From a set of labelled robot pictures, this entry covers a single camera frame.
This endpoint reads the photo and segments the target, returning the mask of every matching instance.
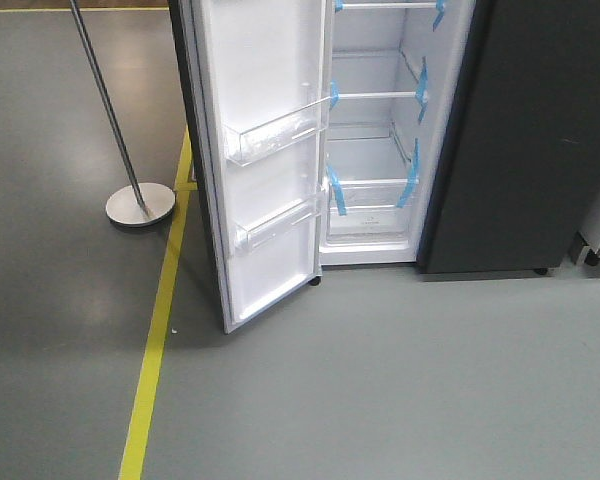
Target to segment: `refrigerator door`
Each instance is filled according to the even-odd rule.
[[[170,8],[231,332],[320,274],[318,172],[332,6],[173,0]]]

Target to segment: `refrigerator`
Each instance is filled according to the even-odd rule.
[[[600,0],[491,4],[438,162],[427,273],[546,274],[600,190]]]
[[[170,1],[227,333],[323,266],[416,261],[490,5]]]

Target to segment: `black refrigerator side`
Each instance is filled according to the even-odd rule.
[[[211,213],[209,208],[209,198],[207,192],[207,173],[203,163],[202,142],[204,138],[200,134],[199,121],[196,116],[195,99],[193,98],[192,79],[190,75],[191,62],[189,61],[188,49],[185,40],[184,20],[182,18],[181,5],[178,0],[169,0],[169,14],[171,17],[171,26],[173,31],[173,40],[178,61],[178,71],[180,74],[180,84],[182,89],[182,97],[184,100],[185,114],[189,131],[189,139],[191,142],[191,152],[193,160],[193,170],[195,172],[198,199],[200,203],[200,213],[202,217],[202,225],[204,230],[205,246],[207,250],[207,259],[211,268],[209,280],[211,282],[210,289],[212,290],[211,297],[216,303],[218,310],[222,305],[222,294],[220,283],[218,281],[218,258],[214,248],[213,230],[211,223]]]
[[[427,273],[557,267],[600,187],[600,0],[481,3],[418,253]]]

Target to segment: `metal pole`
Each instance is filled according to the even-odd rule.
[[[129,160],[127,146],[125,145],[124,139],[122,138],[122,132],[120,132],[120,126],[118,125],[118,120],[116,119],[116,114],[113,110],[113,105],[111,105],[111,99],[109,98],[107,87],[104,84],[104,79],[102,78],[100,67],[98,66],[96,54],[93,51],[93,46],[91,45],[89,34],[87,33],[87,29],[84,25],[84,20],[82,19],[82,13],[80,12],[78,0],[70,0],[70,2],[71,13],[73,13],[73,19],[76,22],[76,27],[78,27],[80,40],[82,40],[82,46],[84,47],[84,51],[87,54],[87,58],[89,59],[89,65],[91,66],[91,71],[93,72],[93,78],[95,78],[96,84],[98,85],[98,90],[100,91],[100,96],[102,97],[102,103],[104,104],[104,108],[107,111],[107,116],[109,117],[111,129],[113,130],[113,134],[116,137],[116,143],[118,144],[118,148],[120,149],[120,155],[122,156],[124,167],[127,169],[127,175],[129,176],[129,181],[131,182],[131,186],[133,187],[133,193],[136,196],[138,205],[140,205],[142,209],[146,209],[144,198],[142,198],[140,186],[138,185],[138,179],[136,178],[136,174],[133,171],[133,165],[131,165],[131,160]]]

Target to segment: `appliance leg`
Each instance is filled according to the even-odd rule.
[[[587,253],[587,257],[584,259],[584,263],[586,263],[590,267],[597,267],[598,263],[600,263],[600,257],[598,257],[598,255],[596,255],[596,252],[594,252],[593,250],[589,250],[589,253]]]

